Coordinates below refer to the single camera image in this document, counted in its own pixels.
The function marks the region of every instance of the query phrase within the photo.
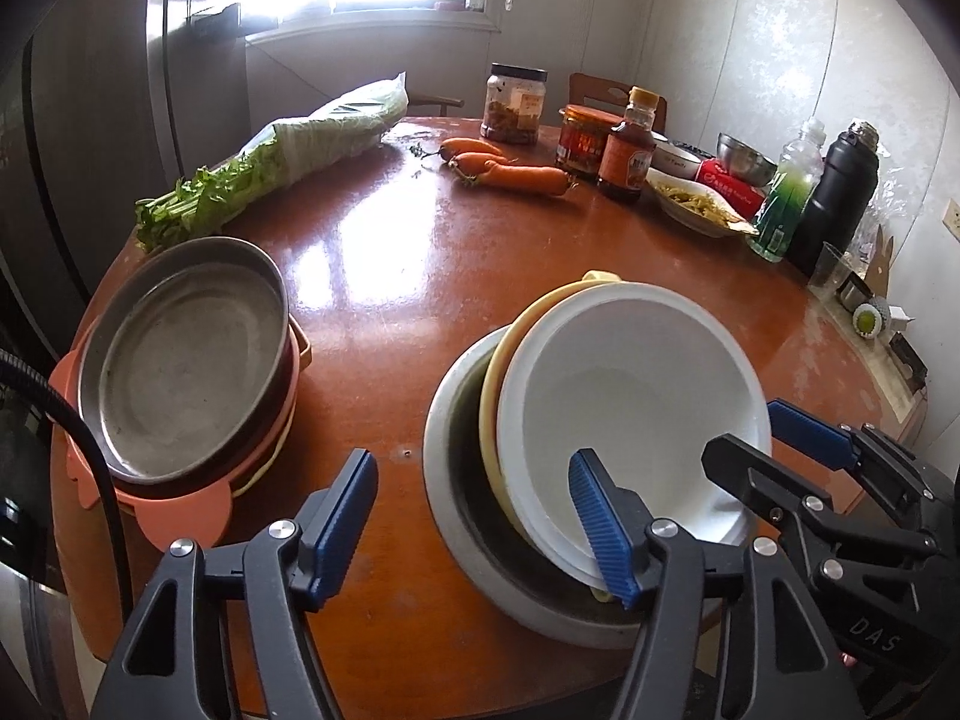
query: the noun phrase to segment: wooden chair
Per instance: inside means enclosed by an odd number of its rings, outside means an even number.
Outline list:
[[[446,116],[446,108],[463,108],[464,102],[459,98],[443,98],[438,95],[421,95],[416,92],[407,92],[407,107],[415,108],[421,105],[440,105],[440,115]]]
[[[571,105],[584,105],[584,100],[600,100],[608,105],[626,108],[631,89],[632,85],[628,83],[588,76],[584,73],[571,73],[569,101]],[[654,132],[662,135],[664,129],[666,129],[666,100],[661,98],[661,101],[656,104]]]

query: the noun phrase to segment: carrot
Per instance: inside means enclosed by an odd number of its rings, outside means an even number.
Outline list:
[[[572,179],[558,167],[525,167],[498,165],[488,160],[486,172],[480,173],[474,183],[485,187],[528,191],[531,194],[560,196],[570,188]]]
[[[463,154],[457,154],[450,158],[448,165],[457,172],[457,175],[480,175],[486,172],[487,163],[493,162],[499,165],[506,165],[510,162],[506,157],[496,154],[485,154],[480,151],[467,151]]]
[[[445,160],[468,152],[493,154],[498,157],[503,156],[503,151],[493,146],[492,143],[478,141],[477,138],[447,138],[440,144],[440,156]]]

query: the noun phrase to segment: black water bottle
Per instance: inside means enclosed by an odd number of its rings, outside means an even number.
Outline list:
[[[862,119],[854,119],[830,146],[824,175],[800,215],[786,259],[804,275],[813,276],[824,243],[846,251],[856,226],[877,189],[880,135]]]

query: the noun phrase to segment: table surface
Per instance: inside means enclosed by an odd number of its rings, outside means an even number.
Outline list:
[[[313,343],[296,417],[274,467],[237,499],[225,541],[243,541],[294,514],[326,487],[354,446],[379,461],[380,492],[341,594],[309,616],[347,720],[462,717],[521,707],[621,673],[628,654],[561,644],[493,606],[450,557],[421,473],[427,409],[448,367],[477,338],[538,296],[590,269],[675,290],[739,341],[768,398],[829,421],[884,423],[882,397],[803,279],[738,239],[712,240],[656,207],[624,207],[580,183],[564,199],[468,188],[415,159],[467,119],[405,119],[382,146],[251,206],[227,232],[280,266],[291,310]],[[551,164],[558,131],[508,149]],[[99,316],[143,254],[130,242],[104,276],[79,333]],[[839,509],[858,486],[778,445],[776,456],[827,488]],[[103,513],[82,509],[55,435],[56,544],[80,630],[107,659],[120,630]],[[127,518],[139,592],[160,559]],[[242,707],[264,712],[245,610],[229,609]]]

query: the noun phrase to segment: plate of food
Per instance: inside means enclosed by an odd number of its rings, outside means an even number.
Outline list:
[[[710,238],[757,235],[757,228],[706,184],[675,178],[651,167],[647,185],[666,215],[695,232]]]

